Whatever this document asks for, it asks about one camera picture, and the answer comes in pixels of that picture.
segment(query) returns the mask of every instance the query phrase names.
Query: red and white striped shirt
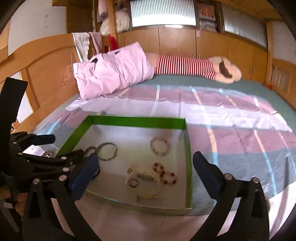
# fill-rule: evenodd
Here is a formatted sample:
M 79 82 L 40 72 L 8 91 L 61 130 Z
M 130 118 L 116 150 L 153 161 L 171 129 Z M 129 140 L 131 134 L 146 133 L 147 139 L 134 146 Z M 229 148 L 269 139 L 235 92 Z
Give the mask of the red and white striped shirt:
M 203 76 L 215 79 L 215 68 L 207 59 L 183 58 L 160 55 L 158 57 L 155 74 L 177 74 L 190 76 Z

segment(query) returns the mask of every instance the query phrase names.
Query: wooden bed frame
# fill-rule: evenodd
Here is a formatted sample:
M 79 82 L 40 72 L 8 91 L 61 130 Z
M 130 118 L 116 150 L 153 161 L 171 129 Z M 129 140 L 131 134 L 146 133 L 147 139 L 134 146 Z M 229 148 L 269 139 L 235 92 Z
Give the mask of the wooden bed frame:
M 125 45 L 125 40 L 123 34 L 118 34 L 116 30 L 115 8 L 112 0 L 107 0 L 107 9 L 110 35 L 115 37 L 119 46 L 122 47 Z M 103 51 L 105 46 L 109 46 L 108 37 L 102 36 L 102 46 Z M 268 50 L 269 61 L 265 83 L 296 108 L 296 97 L 292 94 L 296 93 L 296 66 L 272 59 L 271 51 L 272 49 Z M 91 58 L 95 53 L 94 44 L 90 38 L 88 57 Z M 0 61 L 0 80 L 19 72 L 22 80 L 28 82 L 26 96 L 33 113 L 21 124 L 16 120 L 14 123 L 15 132 L 31 132 L 56 108 L 78 93 L 72 69 L 73 62 L 79 62 L 79 58 L 72 34 L 31 41 L 7 56 L 6 60 Z M 272 67 L 279 67 L 290 73 L 288 91 L 283 91 L 271 83 Z

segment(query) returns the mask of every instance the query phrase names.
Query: plush toy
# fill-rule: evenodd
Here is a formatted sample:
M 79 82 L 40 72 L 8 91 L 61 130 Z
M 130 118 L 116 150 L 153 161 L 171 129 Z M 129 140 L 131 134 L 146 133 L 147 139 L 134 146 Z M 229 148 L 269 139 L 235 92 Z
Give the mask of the plush toy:
M 155 67 L 155 74 L 179 74 L 203 76 L 217 82 L 231 84 L 242 77 L 240 69 L 225 57 L 209 59 L 183 58 L 145 53 Z

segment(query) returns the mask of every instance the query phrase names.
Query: round black logo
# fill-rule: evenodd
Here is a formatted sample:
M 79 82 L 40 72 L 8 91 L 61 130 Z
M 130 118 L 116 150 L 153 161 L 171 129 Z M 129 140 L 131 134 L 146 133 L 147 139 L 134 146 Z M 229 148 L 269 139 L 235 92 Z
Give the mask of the round black logo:
M 42 156 L 45 156 L 45 157 L 54 157 L 54 155 L 55 155 L 54 150 L 47 150 L 42 154 Z

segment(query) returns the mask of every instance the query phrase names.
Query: pink bag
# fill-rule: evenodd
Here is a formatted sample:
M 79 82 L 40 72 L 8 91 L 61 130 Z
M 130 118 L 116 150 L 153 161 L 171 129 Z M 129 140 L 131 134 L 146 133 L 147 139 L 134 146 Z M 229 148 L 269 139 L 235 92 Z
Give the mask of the pink bag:
M 80 96 L 94 99 L 153 78 L 154 67 L 138 42 L 73 63 Z

